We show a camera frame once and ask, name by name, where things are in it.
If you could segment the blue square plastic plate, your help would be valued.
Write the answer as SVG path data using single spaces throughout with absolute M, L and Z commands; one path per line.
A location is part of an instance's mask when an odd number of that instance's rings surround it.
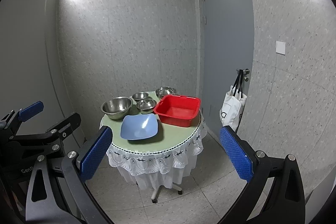
M 127 115 L 122 122 L 120 137 L 126 140 L 143 140 L 157 135 L 158 121 L 154 114 Z

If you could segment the large stainless steel bowl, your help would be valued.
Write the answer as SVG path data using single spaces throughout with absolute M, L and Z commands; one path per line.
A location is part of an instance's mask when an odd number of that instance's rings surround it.
M 111 120 L 121 120 L 129 114 L 133 101 L 129 97 L 115 97 L 106 101 L 100 107 L 102 113 Z

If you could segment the small steel bowl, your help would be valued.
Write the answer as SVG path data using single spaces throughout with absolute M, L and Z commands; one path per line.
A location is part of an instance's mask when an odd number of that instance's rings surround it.
M 149 96 L 149 93 L 147 92 L 137 92 L 132 95 L 132 99 L 135 100 L 135 102 L 141 101 L 146 99 Z
M 137 102 L 136 106 L 141 114 L 150 114 L 154 111 L 157 102 L 153 98 L 146 98 Z

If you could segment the grey cabinet panel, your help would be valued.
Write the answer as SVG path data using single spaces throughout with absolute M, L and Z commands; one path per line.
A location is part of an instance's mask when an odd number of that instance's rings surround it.
M 73 112 L 60 66 L 59 0 L 1 0 L 1 116 L 42 101 L 19 135 L 39 134 Z

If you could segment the white lace tablecloth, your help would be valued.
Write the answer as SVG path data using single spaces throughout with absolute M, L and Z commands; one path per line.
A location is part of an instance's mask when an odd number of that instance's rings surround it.
M 117 144 L 120 128 L 112 124 L 107 116 L 100 122 L 100 126 L 108 126 L 113 131 L 113 141 L 106 151 L 108 163 L 117 168 L 126 182 L 137 184 L 141 190 L 160 186 L 171 189 L 173 184 L 181 184 L 195 168 L 197 157 L 203 151 L 202 140 L 207 134 L 202 114 L 198 113 L 190 127 L 163 125 L 170 130 L 170 136 L 186 130 L 185 139 L 169 148 L 154 149 L 153 152 L 145 148 L 141 152 L 139 147 L 124 148 Z

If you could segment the round table with green mat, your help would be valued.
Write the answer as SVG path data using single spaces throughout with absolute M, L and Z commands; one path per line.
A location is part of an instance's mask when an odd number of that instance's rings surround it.
M 155 92 L 149 92 L 149 97 L 153 98 L 157 103 L 159 102 L 159 98 L 156 96 Z M 130 109 L 130 112 L 128 115 L 138 115 L 141 114 L 136 107 L 135 101 L 133 101 L 133 106 Z M 158 132 L 157 135 L 155 135 L 152 138 L 149 139 L 143 139 L 143 140 L 126 140 L 121 137 L 117 139 L 117 144 L 122 145 L 124 148 L 140 148 L 140 151 L 143 152 L 145 148 L 150 149 L 151 152 L 154 151 L 154 149 L 165 149 L 169 148 L 171 145 L 177 144 L 177 141 L 181 141 L 185 139 L 186 137 L 186 130 L 179 131 L 177 133 L 174 133 L 173 135 L 169 135 L 170 130 L 167 127 L 164 127 L 163 125 L 165 123 L 162 123 L 154 112 L 152 112 L 157 118 L 158 121 Z M 113 126 L 119 127 L 121 130 L 121 125 L 123 122 L 123 119 L 121 120 L 112 120 Z

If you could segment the red square plastic basin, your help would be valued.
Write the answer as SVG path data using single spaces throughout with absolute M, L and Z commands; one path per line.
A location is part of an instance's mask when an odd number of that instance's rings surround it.
M 201 100 L 198 97 L 166 95 L 155 106 L 154 113 L 165 124 L 190 127 L 199 114 Z

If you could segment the steel bowl back right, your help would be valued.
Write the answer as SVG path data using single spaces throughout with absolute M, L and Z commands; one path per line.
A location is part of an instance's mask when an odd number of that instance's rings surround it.
M 172 88 L 170 86 L 163 86 L 158 88 L 155 91 L 155 94 L 161 100 L 164 96 L 177 94 L 177 91 L 175 88 Z

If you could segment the grey door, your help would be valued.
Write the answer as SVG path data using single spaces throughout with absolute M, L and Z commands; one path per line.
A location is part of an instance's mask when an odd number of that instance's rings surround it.
M 212 134 L 219 135 L 219 111 L 240 69 L 251 69 L 254 48 L 252 0 L 202 0 L 204 72 L 202 109 Z

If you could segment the white table pedestal base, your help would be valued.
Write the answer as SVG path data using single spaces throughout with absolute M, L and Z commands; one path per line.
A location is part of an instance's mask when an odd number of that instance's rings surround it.
M 171 188 L 165 187 L 164 185 L 160 185 L 158 188 L 153 189 L 153 192 L 150 198 L 151 202 L 153 204 L 158 203 L 160 194 L 165 193 L 167 191 L 173 191 L 179 196 L 183 195 L 183 189 L 178 184 L 173 182 Z

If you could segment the white wall switch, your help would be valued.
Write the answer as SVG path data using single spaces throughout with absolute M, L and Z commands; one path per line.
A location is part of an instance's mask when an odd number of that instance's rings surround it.
M 279 55 L 285 55 L 286 52 L 286 43 L 276 41 L 276 53 Z

